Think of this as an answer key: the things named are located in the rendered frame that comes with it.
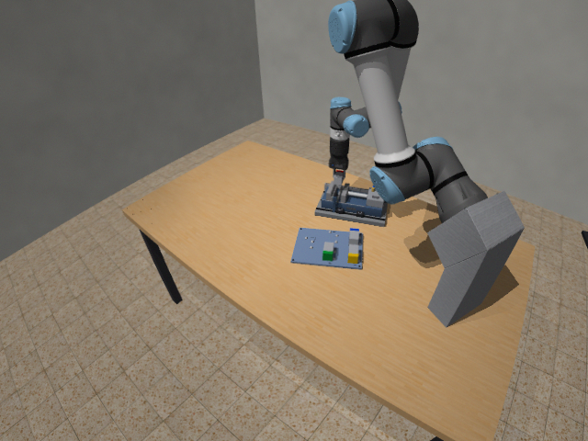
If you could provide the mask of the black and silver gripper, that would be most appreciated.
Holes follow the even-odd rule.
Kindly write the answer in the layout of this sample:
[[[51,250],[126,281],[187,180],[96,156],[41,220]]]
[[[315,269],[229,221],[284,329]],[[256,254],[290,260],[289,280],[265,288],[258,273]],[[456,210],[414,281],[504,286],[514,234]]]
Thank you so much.
[[[333,168],[333,177],[336,169],[342,169],[343,179],[345,179],[345,170],[348,167],[349,137],[345,130],[332,130],[330,127],[330,160],[329,167]],[[336,156],[335,156],[336,155]],[[346,158],[347,157],[347,158]]]

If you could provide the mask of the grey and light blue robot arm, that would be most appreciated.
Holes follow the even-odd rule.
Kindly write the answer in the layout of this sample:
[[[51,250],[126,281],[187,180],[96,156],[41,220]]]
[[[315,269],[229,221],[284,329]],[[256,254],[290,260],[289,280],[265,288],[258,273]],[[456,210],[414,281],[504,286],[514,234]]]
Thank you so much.
[[[328,29],[334,50],[354,65],[366,105],[353,110],[349,98],[333,98],[330,127],[356,138],[372,129],[377,153],[369,175],[381,198],[396,204],[431,188],[442,223],[486,199],[447,140],[432,137],[408,145],[398,99],[419,32],[411,3],[347,1],[332,9]]]

